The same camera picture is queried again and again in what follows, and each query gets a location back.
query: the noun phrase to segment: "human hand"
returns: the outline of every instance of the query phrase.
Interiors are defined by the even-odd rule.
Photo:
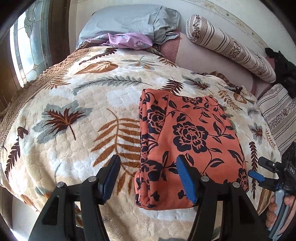
[[[295,203],[295,196],[287,196],[284,198],[284,203],[289,206],[289,211],[288,211],[288,218],[281,230],[279,231],[278,235],[282,234],[290,222],[292,221],[295,211],[296,211],[296,203]],[[268,228],[272,227],[274,222],[276,221],[276,214],[274,213],[277,210],[277,205],[274,203],[274,196],[270,199],[270,204],[268,206],[268,211],[267,211],[267,220],[265,222],[266,226]]]

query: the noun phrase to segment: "gray pillowcase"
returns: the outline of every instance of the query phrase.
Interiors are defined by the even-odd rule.
[[[76,48],[102,34],[142,33],[156,44],[178,37],[177,10],[153,4],[112,6],[95,12],[81,31]]]

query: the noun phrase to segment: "leaf pattern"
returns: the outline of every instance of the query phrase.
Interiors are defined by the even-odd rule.
[[[128,180],[128,193],[131,193],[133,187],[133,179],[136,174],[136,170],[140,168],[140,129],[139,121],[133,120],[130,118],[119,119],[114,112],[107,109],[115,117],[115,120],[112,120],[104,124],[98,132],[101,132],[99,136],[95,139],[100,141],[91,151],[97,151],[105,146],[109,145],[95,160],[93,167],[106,160],[113,152],[119,155],[126,162],[121,161],[121,169],[123,170],[123,175],[119,178],[117,193],[119,193],[126,180]]]
[[[34,203],[32,202],[32,200],[30,198],[28,198],[26,195],[24,194],[21,194],[21,199],[24,200],[25,204],[31,206],[31,207],[34,207],[37,211],[38,211],[38,208],[36,208],[36,206],[34,205]]]
[[[10,152],[10,155],[8,156],[8,160],[6,163],[6,169],[4,172],[8,182],[9,182],[9,173],[10,173],[12,167],[15,166],[15,162],[17,161],[17,157],[20,157],[19,140],[20,140],[20,138],[24,139],[24,134],[28,135],[29,132],[25,128],[19,126],[17,128],[17,142],[11,147],[11,152]]]
[[[267,139],[269,145],[271,146],[272,149],[275,150],[275,148],[276,148],[276,144],[273,142],[273,140],[272,140],[272,138],[271,138],[271,135],[270,135],[270,133],[269,133],[268,130],[265,131],[265,135],[266,135],[266,139]]]
[[[201,90],[207,89],[209,92],[213,93],[212,91],[210,91],[208,89],[210,87],[210,84],[204,83],[201,80],[201,78],[192,79],[192,78],[184,76],[184,75],[182,75],[182,77],[183,77],[183,79],[185,79],[184,83],[186,83],[188,85],[193,85],[193,86],[195,86],[195,87],[197,87],[198,89],[201,89]]]
[[[38,143],[46,143],[57,135],[65,133],[67,129],[70,129],[76,140],[72,125],[87,117],[91,111],[92,108],[79,107],[77,100],[63,107],[47,104],[42,112],[42,121],[33,127],[35,132],[40,132],[37,137]]]
[[[66,130],[69,127],[73,136],[74,136],[74,140],[76,140],[76,137],[75,137],[75,134],[74,134],[74,131],[73,131],[71,125],[75,121],[77,121],[79,118],[83,117],[84,112],[76,111],[76,112],[72,112],[69,114],[69,110],[70,109],[66,108],[64,110],[63,114],[61,112],[57,112],[54,110],[46,111],[46,115],[48,115],[51,118],[51,120],[46,120],[45,121],[46,124],[44,126],[51,125],[51,127],[53,129],[50,133],[52,133],[56,130],[55,135],[58,132],[60,132],[62,130]]]
[[[246,92],[246,95],[248,95],[249,97],[254,97],[254,95],[250,91],[248,91],[247,89],[245,89],[244,91]]]
[[[269,200],[271,197],[272,191],[267,190],[265,188],[262,188],[260,199],[259,199],[259,204],[257,208],[257,213],[260,215],[266,207],[269,205]]]
[[[45,85],[45,89],[53,89],[53,88],[57,88],[58,86],[63,86],[63,85],[69,85],[70,83],[67,83],[64,81],[64,78],[66,76],[68,71],[64,71],[61,74],[59,74],[57,77],[53,78],[51,81],[49,81],[46,85]]]
[[[249,146],[251,149],[252,170],[256,172],[258,168],[258,156],[257,156],[257,149],[256,149],[255,142],[250,142]],[[254,200],[255,200],[255,191],[256,191],[256,180],[252,179],[252,193],[253,193]]]
[[[259,115],[259,114],[261,114],[261,112],[260,112],[260,110],[254,108],[254,107],[249,107],[249,108],[247,109],[247,114],[248,114],[248,115],[251,115],[251,114]]]
[[[254,126],[248,125],[248,127],[250,131],[253,133],[254,140],[257,140],[258,143],[261,145],[262,138],[264,138],[262,126],[258,126],[256,123],[254,123]]]
[[[42,187],[35,187],[35,191],[38,195],[40,196],[44,196],[46,197],[47,199],[50,198],[50,196],[52,195],[52,192],[45,189],[45,188],[42,188]]]
[[[214,72],[208,73],[206,75],[216,76],[216,77],[222,79],[229,87],[236,87],[236,85],[230,83],[230,81],[221,73],[218,73],[218,72],[214,71]]]
[[[177,66],[175,65],[175,63],[173,63],[172,61],[169,61],[169,60],[168,60],[167,58],[165,58],[165,57],[160,56],[160,57],[158,57],[157,59],[158,59],[159,62],[161,62],[162,64],[169,65],[169,66],[171,66],[171,67],[177,67]]]
[[[238,101],[240,103],[243,103],[243,104],[247,103],[247,100],[244,97],[242,97],[241,95],[239,95],[238,93],[234,93],[233,97],[236,101]]]
[[[94,59],[96,59],[96,58],[101,58],[101,57],[103,57],[103,56],[108,56],[109,54],[113,54],[113,53],[115,53],[115,52],[117,51],[117,49],[118,49],[118,48],[115,48],[115,47],[106,48],[105,51],[104,51],[104,53],[102,53],[102,54],[98,54],[98,55],[95,55],[94,57],[91,57],[91,58],[88,59],[88,60],[83,60],[83,61],[81,61],[81,62],[79,63],[79,65],[81,65],[81,64],[83,64],[83,63],[85,63],[85,62],[87,62],[87,61],[94,60]]]
[[[78,71],[76,74],[86,74],[86,73],[105,73],[112,71],[114,69],[118,68],[117,64],[113,64],[110,61],[100,61],[97,63],[90,64],[83,70]]]
[[[236,93],[236,94],[238,94],[238,95],[240,95],[240,93],[241,93],[241,91],[243,89],[242,86],[234,86],[234,87],[226,86],[225,88],[232,91],[232,92],[234,92],[234,93]]]
[[[221,99],[224,99],[224,102],[226,102],[230,107],[235,110],[235,111],[240,111],[242,110],[239,106],[237,106],[234,101],[231,99],[231,97],[227,94],[226,91],[221,90],[218,92],[219,96],[221,96]]]
[[[74,206],[74,212],[75,212],[76,225],[78,227],[83,228],[83,222],[82,222],[82,217],[81,217],[81,210],[79,209],[79,207],[76,204]]]
[[[272,162],[276,162],[276,158],[274,157],[274,152],[272,151],[271,152],[271,154],[270,154],[270,160],[272,161]]]
[[[153,66],[160,66],[158,64],[155,64],[155,62],[153,61],[142,60],[143,57],[144,56],[142,56],[139,60],[125,59],[125,60],[122,60],[122,62],[132,63],[132,64],[129,64],[128,66],[142,67],[143,69],[150,69],[150,70],[154,70]]]
[[[107,76],[107,77],[103,77],[103,78],[98,78],[96,80],[92,80],[86,83],[83,83],[81,85],[78,85],[77,87],[75,87],[73,89],[73,94],[77,95],[78,91],[82,90],[83,88],[92,86],[92,85],[113,85],[113,86],[119,86],[119,85],[139,85],[139,84],[146,84],[149,86],[152,86],[150,84],[144,83],[142,82],[141,77],[138,79],[135,79],[134,77],[123,77],[123,76]]]
[[[164,90],[167,92],[171,92],[175,95],[179,94],[180,91],[183,89],[183,84],[180,82],[177,82],[175,80],[168,80],[166,85],[161,87],[160,90]]]
[[[18,135],[21,139],[24,139],[24,134],[28,135],[29,132],[28,132],[25,128],[19,126],[19,127],[17,128],[17,135]]]

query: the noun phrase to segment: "metal screw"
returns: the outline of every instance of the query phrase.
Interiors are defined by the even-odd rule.
[[[96,181],[96,177],[95,176],[91,176],[91,177],[89,177],[89,182],[90,183],[93,183],[93,182],[95,182]]]
[[[203,182],[208,182],[209,181],[209,178],[207,176],[202,176],[200,178]]]
[[[237,182],[234,182],[232,185],[233,185],[235,188],[239,188],[239,187],[240,187],[240,184],[237,183]]]
[[[58,182],[58,183],[57,183],[57,187],[58,187],[58,188],[61,188],[61,187],[63,187],[64,185],[65,185],[64,182]]]

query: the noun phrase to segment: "black cloth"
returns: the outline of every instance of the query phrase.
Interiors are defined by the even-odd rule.
[[[271,48],[265,48],[265,52],[270,58],[274,58],[276,73],[274,84],[281,84],[288,91],[289,96],[294,99],[296,97],[296,66],[288,61],[280,51],[277,53]]]

